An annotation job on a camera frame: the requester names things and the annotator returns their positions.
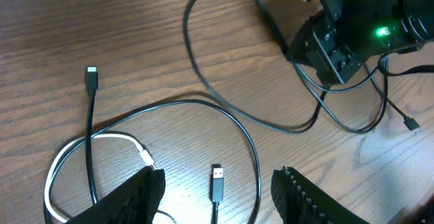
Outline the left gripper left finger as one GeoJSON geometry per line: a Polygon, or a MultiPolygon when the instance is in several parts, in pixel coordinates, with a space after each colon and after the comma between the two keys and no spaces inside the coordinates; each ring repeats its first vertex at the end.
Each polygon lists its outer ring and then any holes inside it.
{"type": "Polygon", "coordinates": [[[147,166],[69,223],[151,224],[164,193],[165,171],[147,166]]]}

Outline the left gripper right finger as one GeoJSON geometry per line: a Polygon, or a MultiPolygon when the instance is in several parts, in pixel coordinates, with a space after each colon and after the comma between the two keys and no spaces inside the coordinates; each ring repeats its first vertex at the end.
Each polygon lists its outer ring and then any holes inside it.
{"type": "Polygon", "coordinates": [[[273,172],[271,195],[284,223],[368,224],[293,167],[273,172]]]}

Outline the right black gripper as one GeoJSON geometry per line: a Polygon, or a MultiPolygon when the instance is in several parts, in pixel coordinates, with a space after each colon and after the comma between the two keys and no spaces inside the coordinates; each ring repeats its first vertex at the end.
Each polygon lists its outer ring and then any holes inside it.
{"type": "Polygon", "coordinates": [[[402,0],[358,0],[349,8],[323,9],[299,30],[286,58],[316,70],[324,84],[348,82],[371,56],[407,47],[402,0]]]}

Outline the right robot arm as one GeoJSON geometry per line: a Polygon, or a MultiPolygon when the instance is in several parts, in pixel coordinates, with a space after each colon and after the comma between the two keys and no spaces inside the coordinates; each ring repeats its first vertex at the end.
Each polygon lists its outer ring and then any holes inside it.
{"type": "Polygon", "coordinates": [[[316,70],[325,85],[344,84],[376,55],[419,51],[433,41],[433,0],[320,0],[285,57],[316,70]]]}

